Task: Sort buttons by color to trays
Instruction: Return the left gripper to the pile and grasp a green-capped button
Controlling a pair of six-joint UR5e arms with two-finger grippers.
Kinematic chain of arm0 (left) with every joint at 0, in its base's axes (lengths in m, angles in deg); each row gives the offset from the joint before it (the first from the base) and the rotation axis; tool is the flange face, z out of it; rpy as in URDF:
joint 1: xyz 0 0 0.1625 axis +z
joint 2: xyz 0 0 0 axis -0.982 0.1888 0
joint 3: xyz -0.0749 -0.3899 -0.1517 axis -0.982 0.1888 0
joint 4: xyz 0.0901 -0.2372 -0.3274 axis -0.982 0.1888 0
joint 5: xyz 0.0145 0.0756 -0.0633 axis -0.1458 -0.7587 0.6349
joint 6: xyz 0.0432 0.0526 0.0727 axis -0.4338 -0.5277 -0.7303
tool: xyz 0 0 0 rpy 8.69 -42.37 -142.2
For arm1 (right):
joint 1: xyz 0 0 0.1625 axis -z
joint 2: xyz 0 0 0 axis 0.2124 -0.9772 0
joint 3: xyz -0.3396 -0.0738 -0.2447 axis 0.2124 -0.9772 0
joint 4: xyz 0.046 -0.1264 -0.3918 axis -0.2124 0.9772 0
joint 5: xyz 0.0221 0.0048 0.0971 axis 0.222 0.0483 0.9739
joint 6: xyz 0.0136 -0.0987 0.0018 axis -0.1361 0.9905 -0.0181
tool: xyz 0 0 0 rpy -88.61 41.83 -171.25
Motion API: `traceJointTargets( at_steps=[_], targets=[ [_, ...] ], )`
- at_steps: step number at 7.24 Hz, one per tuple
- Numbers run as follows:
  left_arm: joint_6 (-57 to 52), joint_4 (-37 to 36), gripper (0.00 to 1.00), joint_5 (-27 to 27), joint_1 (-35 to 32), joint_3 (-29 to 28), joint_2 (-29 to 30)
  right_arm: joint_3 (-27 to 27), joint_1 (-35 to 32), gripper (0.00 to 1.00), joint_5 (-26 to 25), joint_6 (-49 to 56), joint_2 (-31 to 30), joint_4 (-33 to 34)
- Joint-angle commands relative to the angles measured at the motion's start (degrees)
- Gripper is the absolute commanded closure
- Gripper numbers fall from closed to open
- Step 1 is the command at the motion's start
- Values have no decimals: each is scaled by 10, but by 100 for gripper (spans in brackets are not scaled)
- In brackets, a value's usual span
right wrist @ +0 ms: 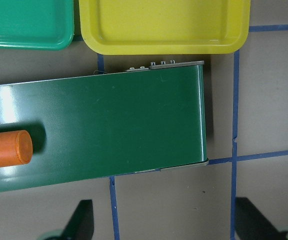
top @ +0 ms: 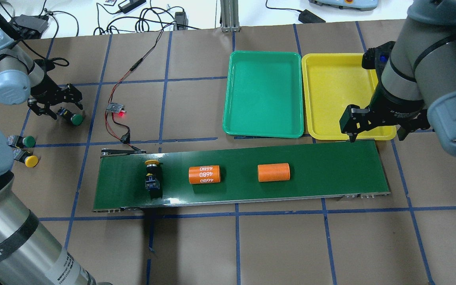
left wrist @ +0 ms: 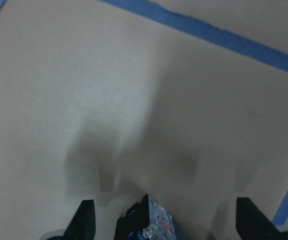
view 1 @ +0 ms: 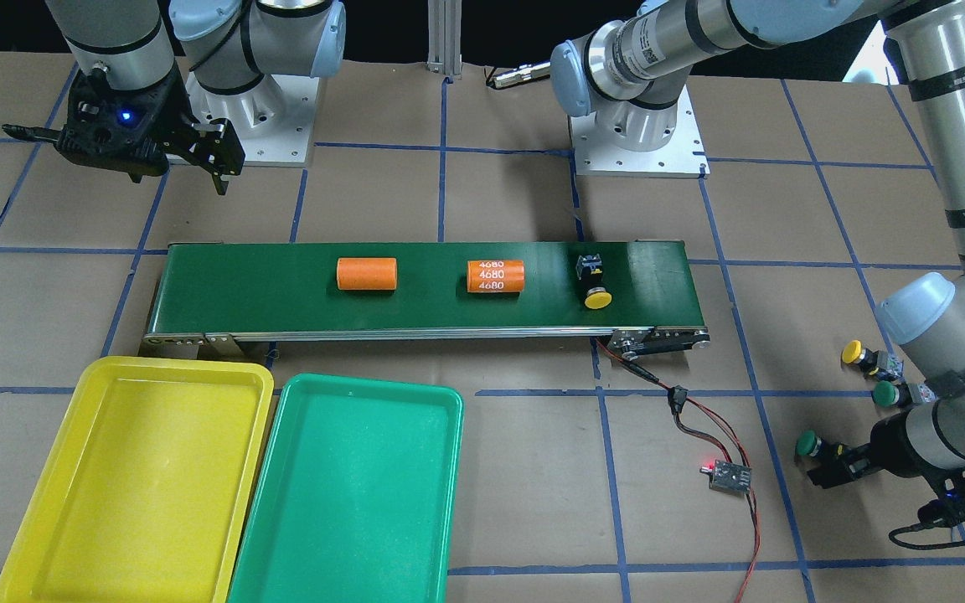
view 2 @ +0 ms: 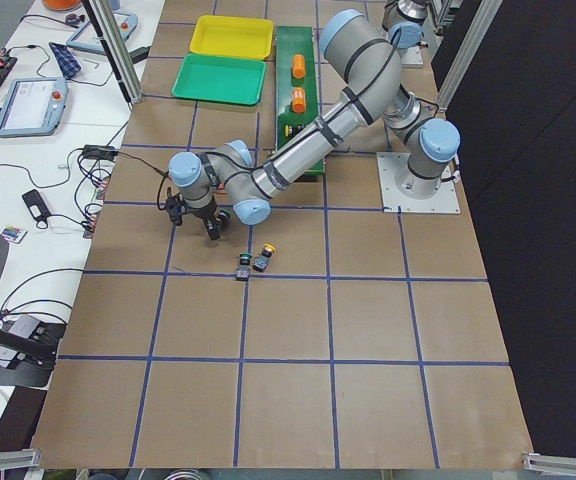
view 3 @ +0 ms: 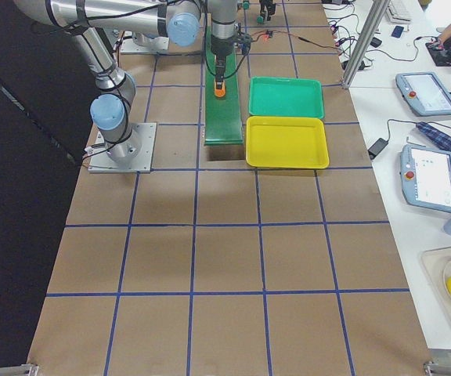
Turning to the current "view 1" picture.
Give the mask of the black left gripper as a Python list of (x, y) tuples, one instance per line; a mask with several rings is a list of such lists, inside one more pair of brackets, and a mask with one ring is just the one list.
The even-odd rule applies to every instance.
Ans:
[(809, 481), (822, 489), (885, 471), (921, 477), (933, 499), (916, 512), (919, 524), (965, 523), (965, 455), (943, 439), (934, 415), (892, 415), (877, 421), (870, 441), (842, 455), (816, 458)]

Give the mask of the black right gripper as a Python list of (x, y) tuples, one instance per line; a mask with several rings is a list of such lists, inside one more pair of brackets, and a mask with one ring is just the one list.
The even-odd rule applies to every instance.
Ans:
[(112, 90), (105, 74), (93, 70), (70, 84), (54, 149), (73, 164), (126, 173), (134, 182), (165, 174), (168, 154), (190, 150), (190, 164), (225, 196), (244, 169), (244, 145), (229, 118), (196, 122), (176, 66), (156, 84), (130, 91)]

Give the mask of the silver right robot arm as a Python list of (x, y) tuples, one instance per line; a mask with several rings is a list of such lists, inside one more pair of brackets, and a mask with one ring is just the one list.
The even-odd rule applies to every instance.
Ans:
[(10, 126), (80, 167), (160, 177), (179, 157), (215, 191), (245, 167), (244, 140), (286, 119), (278, 77), (338, 73), (341, 1), (49, 1), (77, 62), (65, 124)]

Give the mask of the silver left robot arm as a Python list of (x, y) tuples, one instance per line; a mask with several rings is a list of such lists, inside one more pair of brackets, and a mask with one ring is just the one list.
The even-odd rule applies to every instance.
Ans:
[(816, 293), (786, 304), (796, 325), (761, 331), (773, 350), (793, 350), (843, 305), (834, 285), (875, 304), (884, 348), (850, 341), (841, 363), (873, 383), (885, 415), (861, 446), (807, 431), (797, 455), (823, 490), (884, 474), (926, 482), (931, 500), (892, 531), (903, 539), (965, 523), (965, 1), (648, 1), (632, 18), (560, 43), (547, 65), (583, 167), (624, 173), (687, 133), (695, 65), (800, 44), (869, 16), (920, 130), (909, 129), (903, 106), (882, 126), (873, 111), (812, 108), (804, 90), (781, 84), (807, 154), (794, 167), (818, 180), (848, 260), (823, 272)]

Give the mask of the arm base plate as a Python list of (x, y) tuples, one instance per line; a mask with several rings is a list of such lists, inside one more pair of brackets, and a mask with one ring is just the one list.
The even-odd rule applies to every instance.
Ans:
[(570, 118), (575, 171), (586, 177), (700, 178), (711, 174), (689, 91), (663, 110), (629, 102)]
[(246, 167), (305, 168), (310, 163), (315, 118), (325, 80), (266, 75), (240, 95), (215, 95), (188, 74), (185, 90), (203, 122), (230, 119), (245, 152)]

